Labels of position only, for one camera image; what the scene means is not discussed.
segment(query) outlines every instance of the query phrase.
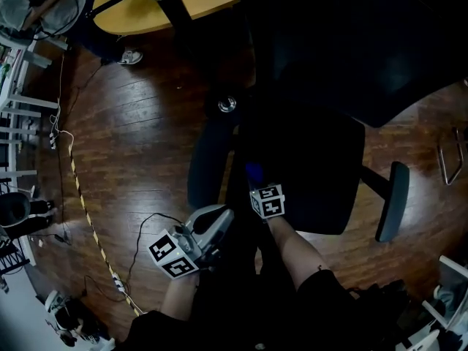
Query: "wooden floor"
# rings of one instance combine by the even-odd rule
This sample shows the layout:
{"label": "wooden floor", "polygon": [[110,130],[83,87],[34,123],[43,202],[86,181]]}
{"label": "wooden floor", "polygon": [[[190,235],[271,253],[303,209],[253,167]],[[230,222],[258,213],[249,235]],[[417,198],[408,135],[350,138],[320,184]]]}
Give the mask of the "wooden floor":
{"label": "wooden floor", "polygon": [[[174,49],[172,33],[136,37],[145,58],[134,67],[117,64],[99,69],[81,91],[67,119],[75,136],[74,155],[86,205],[107,257],[124,278],[135,252],[138,227],[153,212],[183,219],[186,175],[195,140],[205,120],[203,99],[206,83],[190,61]],[[224,76],[236,82],[252,79],[249,51],[225,56]],[[65,60],[62,102],[64,116],[83,86],[99,67],[99,60],[79,50]],[[58,93],[59,61],[47,80],[37,87],[54,97]],[[374,240],[383,201],[361,184],[350,223],[343,235],[306,237],[324,255],[345,287],[367,287],[404,279],[410,293],[425,298],[437,280],[437,258],[455,249],[467,231],[468,175],[462,173],[452,186],[442,184],[436,145],[447,142],[450,167],[456,165],[450,129],[467,121],[468,88],[462,83],[447,87],[406,110],[381,129],[366,128],[364,163],[387,175],[399,160],[411,168],[408,206],[399,235],[390,243]],[[37,149],[29,158],[39,171],[42,193],[61,207],[57,152],[48,144],[47,118],[43,135],[32,140]],[[120,298],[102,261],[85,220],[66,147],[59,143],[64,179],[64,220],[72,234],[72,246],[47,238],[42,248],[34,241],[38,269],[66,294],[79,295],[83,276],[92,276],[107,295]],[[61,231],[61,214],[51,232]],[[154,217],[143,229],[140,253],[132,274],[132,297],[144,310],[157,309],[168,280],[145,251],[148,235],[169,222]],[[134,318],[126,303],[113,303],[88,283],[83,301],[124,339]]]}

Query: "white chair leg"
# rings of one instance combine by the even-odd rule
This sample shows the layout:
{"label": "white chair leg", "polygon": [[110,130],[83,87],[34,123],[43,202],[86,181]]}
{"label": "white chair leg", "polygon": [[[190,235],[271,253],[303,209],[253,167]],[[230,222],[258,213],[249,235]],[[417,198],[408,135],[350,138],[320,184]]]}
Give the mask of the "white chair leg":
{"label": "white chair leg", "polygon": [[37,170],[20,170],[18,172],[0,172],[0,178],[12,178],[23,176],[37,176]]}
{"label": "white chair leg", "polygon": [[25,110],[25,109],[15,109],[15,108],[3,108],[1,110],[3,113],[11,113],[11,114],[16,114],[19,116],[28,116],[28,117],[41,117],[41,113],[39,112],[32,112],[30,110]]}
{"label": "white chair leg", "polygon": [[52,61],[48,58],[38,55],[37,53],[32,53],[28,50],[24,53],[24,61],[30,62],[31,64],[37,65],[43,69],[47,69],[47,67],[52,64]]}
{"label": "white chair leg", "polygon": [[12,102],[23,102],[25,104],[38,105],[40,107],[57,109],[59,105],[56,102],[46,102],[45,100],[35,99],[33,97],[24,97],[23,95],[10,95],[9,99]]}
{"label": "white chair leg", "polygon": [[36,135],[36,130],[13,129],[11,127],[0,127],[0,132],[11,132],[12,134]]}
{"label": "white chair leg", "polygon": [[0,139],[0,144],[20,144],[21,140],[18,139]]}
{"label": "white chair leg", "polygon": [[47,39],[44,39],[44,40],[46,42],[49,42],[55,45],[56,47],[61,48],[62,50],[68,50],[68,44],[64,42],[63,40],[52,38],[52,37],[48,37]]}

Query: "office chair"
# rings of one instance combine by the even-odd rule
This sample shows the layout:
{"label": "office chair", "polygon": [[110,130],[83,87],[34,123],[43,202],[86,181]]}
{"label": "office chair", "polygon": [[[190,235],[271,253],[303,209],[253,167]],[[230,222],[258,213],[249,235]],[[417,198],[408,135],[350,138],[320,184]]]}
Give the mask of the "office chair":
{"label": "office chair", "polygon": [[376,239],[390,241],[410,171],[394,162],[386,180],[364,167],[362,123],[380,127],[466,77],[461,38],[419,0],[241,3],[257,81],[233,95],[234,111],[208,119],[189,170],[189,204],[217,203],[227,155],[235,150],[227,202],[236,212],[250,207],[246,168],[254,164],[264,185],[282,185],[284,217],[296,230],[340,234],[362,180],[385,200]]}

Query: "forearm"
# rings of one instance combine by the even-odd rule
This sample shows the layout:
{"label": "forearm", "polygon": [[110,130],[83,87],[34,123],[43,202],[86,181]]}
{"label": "forearm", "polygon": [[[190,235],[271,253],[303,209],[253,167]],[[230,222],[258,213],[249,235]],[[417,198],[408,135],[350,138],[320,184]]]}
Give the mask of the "forearm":
{"label": "forearm", "polygon": [[328,269],[315,247],[297,234],[285,219],[269,219],[268,226],[296,289],[312,274]]}
{"label": "forearm", "polygon": [[160,312],[177,320],[187,321],[197,292],[199,274],[193,273],[170,282]]}
{"label": "forearm", "polygon": [[59,0],[45,0],[40,7],[35,7],[24,21],[22,30],[29,29],[33,23],[39,20]]}

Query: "shoe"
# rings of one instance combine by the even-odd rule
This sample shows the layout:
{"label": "shoe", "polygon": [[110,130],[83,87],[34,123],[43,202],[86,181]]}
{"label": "shoe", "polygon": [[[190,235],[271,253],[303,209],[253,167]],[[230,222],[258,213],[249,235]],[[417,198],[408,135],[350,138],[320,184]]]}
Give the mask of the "shoe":
{"label": "shoe", "polygon": [[136,50],[126,50],[122,59],[118,62],[120,65],[133,65],[141,61],[143,54]]}

